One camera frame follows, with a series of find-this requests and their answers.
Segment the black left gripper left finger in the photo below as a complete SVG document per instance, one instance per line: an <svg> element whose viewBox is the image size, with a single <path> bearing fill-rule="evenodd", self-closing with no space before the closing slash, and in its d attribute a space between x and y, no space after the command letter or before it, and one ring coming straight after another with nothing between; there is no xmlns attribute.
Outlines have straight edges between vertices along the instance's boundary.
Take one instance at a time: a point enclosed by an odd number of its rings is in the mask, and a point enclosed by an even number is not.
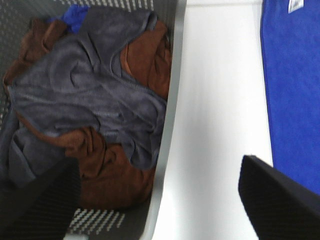
<svg viewBox="0 0 320 240"><path fill-rule="evenodd" d="M80 195L78 161L65 158L26 186L0 197L0 238L62 240Z"/></svg>

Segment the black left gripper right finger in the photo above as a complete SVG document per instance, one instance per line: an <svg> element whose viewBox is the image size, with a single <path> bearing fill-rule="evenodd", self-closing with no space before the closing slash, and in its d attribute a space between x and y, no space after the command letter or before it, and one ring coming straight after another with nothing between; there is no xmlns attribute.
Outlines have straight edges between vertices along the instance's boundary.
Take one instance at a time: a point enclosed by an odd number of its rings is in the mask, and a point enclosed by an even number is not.
<svg viewBox="0 0 320 240"><path fill-rule="evenodd" d="M242 159L238 193L258 239L320 238L320 196L254 155Z"/></svg>

